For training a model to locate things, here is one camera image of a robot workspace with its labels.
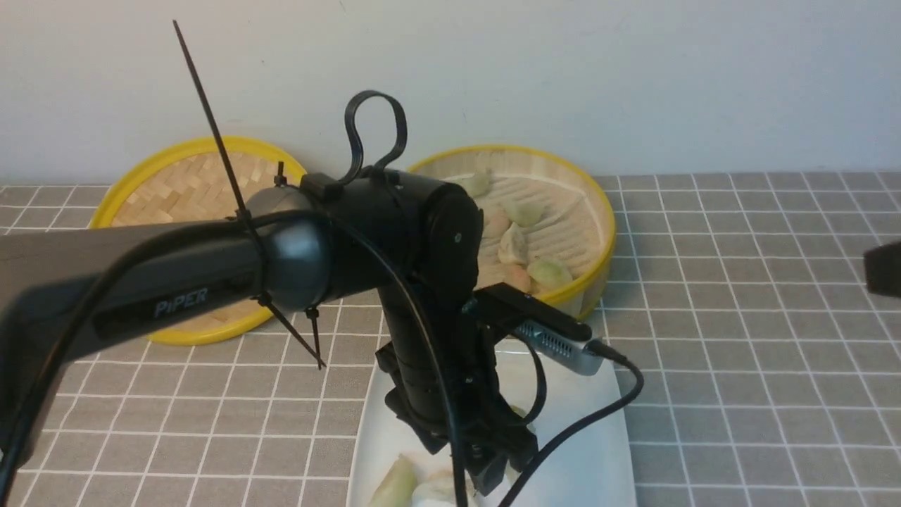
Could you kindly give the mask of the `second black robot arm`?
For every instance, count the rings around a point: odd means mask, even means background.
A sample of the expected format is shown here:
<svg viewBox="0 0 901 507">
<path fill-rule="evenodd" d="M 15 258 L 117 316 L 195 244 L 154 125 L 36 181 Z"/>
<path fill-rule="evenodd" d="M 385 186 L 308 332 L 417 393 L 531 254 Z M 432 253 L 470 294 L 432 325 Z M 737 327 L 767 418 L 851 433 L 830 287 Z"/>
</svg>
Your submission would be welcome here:
<svg viewBox="0 0 901 507">
<path fill-rule="evenodd" d="M 863 254 L 867 292 L 900 299 L 901 296 L 900 241 L 879 245 Z"/>
</svg>

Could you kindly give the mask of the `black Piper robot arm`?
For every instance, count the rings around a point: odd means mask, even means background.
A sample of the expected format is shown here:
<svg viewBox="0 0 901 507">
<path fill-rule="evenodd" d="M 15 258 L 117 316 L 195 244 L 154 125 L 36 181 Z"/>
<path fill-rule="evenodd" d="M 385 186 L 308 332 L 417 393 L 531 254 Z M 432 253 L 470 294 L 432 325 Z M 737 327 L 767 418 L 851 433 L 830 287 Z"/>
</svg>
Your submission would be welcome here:
<svg viewBox="0 0 901 507">
<path fill-rule="evenodd" d="M 501 396 L 493 348 L 538 302 L 477 291 L 483 216 L 453 183 L 367 169 L 268 187 L 223 220 L 2 238 L 2 501 L 68 364 L 238 301 L 284 311 L 379 292 L 387 407 L 482 493 L 527 481 L 538 441 Z"/>
</svg>

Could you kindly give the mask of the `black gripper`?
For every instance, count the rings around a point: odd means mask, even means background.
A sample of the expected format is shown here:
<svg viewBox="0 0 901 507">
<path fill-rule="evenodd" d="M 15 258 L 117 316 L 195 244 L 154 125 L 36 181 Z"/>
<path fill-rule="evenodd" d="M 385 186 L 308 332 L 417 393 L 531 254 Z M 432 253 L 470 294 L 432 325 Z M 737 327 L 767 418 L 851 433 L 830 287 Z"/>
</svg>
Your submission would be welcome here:
<svg viewBox="0 0 901 507">
<path fill-rule="evenodd" d="M 393 381 L 385 404 L 397 420 L 432 455 L 450 449 L 479 493 L 491 493 L 508 466 L 531 465 L 538 439 L 500 392 L 492 334 L 464 306 L 431 296 L 419 309 L 405 296 L 381 296 L 381 305 L 391 340 L 376 360 Z"/>
</svg>

